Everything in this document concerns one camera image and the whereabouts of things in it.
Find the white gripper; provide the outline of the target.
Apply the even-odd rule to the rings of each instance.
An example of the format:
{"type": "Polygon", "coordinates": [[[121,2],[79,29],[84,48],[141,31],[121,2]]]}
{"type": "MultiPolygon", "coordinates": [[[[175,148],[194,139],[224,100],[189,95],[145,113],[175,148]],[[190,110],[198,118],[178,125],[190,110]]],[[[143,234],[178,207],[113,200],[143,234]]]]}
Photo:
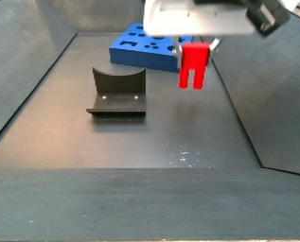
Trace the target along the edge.
{"type": "MultiPolygon", "coordinates": [[[[177,68],[182,63],[178,36],[224,36],[250,34],[254,26],[246,18],[246,6],[230,0],[146,0],[143,29],[149,36],[174,36],[173,54],[177,68]]],[[[209,44],[209,59],[220,50],[220,38],[209,44]]]]}

